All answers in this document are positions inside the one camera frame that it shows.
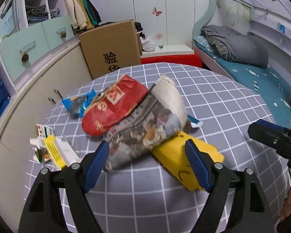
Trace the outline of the hanging clothes on rack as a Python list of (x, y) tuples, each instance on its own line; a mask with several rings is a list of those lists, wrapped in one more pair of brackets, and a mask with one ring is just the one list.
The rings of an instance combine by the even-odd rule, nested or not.
[(74, 30), (90, 30), (99, 26), (101, 17), (89, 0), (63, 0)]

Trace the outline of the large cardboard box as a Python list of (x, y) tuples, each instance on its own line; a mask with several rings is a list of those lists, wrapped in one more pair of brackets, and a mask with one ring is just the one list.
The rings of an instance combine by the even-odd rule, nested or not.
[(104, 24), (79, 35), (93, 79), (141, 64), (139, 35), (134, 20)]

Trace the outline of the red snack bag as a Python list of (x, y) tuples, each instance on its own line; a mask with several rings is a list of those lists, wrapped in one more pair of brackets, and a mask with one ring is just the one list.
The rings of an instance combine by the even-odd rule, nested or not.
[(82, 129), (90, 136), (101, 136), (126, 118), (144, 99), (148, 89), (140, 82), (122, 75), (95, 97), (82, 118)]

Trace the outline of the grey folded duvet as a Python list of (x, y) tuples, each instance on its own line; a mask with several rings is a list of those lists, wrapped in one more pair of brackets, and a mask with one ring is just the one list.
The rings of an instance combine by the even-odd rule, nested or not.
[(267, 68), (269, 53), (255, 36), (243, 35), (225, 26), (208, 25), (201, 29), (209, 45), (219, 56), (229, 62)]

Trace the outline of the teal bed mattress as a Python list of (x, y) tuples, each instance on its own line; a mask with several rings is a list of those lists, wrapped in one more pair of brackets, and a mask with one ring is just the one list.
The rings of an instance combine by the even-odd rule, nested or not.
[(291, 129), (291, 87), (271, 66), (259, 68), (253, 65), (229, 62), (222, 59), (203, 36), (192, 40), (194, 50), (210, 70), (230, 76), (236, 82), (259, 94), (269, 108), (275, 122)]

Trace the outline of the white plastic bag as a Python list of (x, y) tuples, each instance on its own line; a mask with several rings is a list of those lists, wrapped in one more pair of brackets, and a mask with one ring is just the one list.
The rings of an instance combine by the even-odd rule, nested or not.
[(155, 51), (155, 41), (151, 39), (150, 36), (146, 35), (145, 38), (140, 37), (141, 49), (144, 52), (154, 52)]

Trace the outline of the yellow paper bag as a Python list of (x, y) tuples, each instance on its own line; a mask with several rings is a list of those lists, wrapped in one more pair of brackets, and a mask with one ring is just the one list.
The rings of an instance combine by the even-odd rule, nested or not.
[(201, 152), (209, 154), (214, 162), (222, 163), (224, 161), (223, 154), (219, 153), (214, 146), (183, 131), (154, 148), (152, 153), (189, 191), (201, 190), (202, 187), (200, 187), (184, 151), (185, 142), (189, 139), (193, 140)]

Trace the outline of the lilac shelf cabinet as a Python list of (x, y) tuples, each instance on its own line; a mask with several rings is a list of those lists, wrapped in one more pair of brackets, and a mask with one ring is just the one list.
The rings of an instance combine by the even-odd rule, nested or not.
[(0, 13), (0, 66), (17, 83), (40, 59), (74, 36), (64, 0), (5, 0)]

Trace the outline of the newspaper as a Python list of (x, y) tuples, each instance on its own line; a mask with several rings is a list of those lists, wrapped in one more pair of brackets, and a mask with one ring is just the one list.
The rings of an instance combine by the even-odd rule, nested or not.
[(184, 129), (187, 111), (176, 83), (167, 75), (154, 82), (143, 101), (104, 134), (107, 171), (119, 169)]

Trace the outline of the white medicine box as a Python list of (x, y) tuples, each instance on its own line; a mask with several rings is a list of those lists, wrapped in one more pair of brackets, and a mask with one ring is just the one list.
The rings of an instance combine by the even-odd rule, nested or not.
[(52, 160), (59, 170), (70, 167), (73, 163), (81, 163), (81, 158), (75, 152), (67, 138), (57, 137), (53, 128), (36, 124), (35, 138), (29, 142), (34, 151), (33, 160), (47, 163)]

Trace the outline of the red covered bench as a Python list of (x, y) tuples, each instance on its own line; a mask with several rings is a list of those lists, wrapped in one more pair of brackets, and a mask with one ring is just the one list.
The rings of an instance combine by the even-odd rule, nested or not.
[(201, 58), (195, 54), (168, 55), (141, 58), (141, 64), (152, 64), (152, 63), (175, 63), (182, 65), (190, 65), (199, 68), (202, 67)]

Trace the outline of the blue snack wrapper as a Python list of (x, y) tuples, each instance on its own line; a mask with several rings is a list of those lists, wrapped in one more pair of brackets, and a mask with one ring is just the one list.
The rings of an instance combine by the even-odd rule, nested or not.
[(62, 99), (61, 102), (65, 109), (70, 113), (70, 115), (82, 118), (84, 116), (84, 112), (91, 104), (95, 96), (96, 92), (92, 90), (80, 96), (73, 96)]

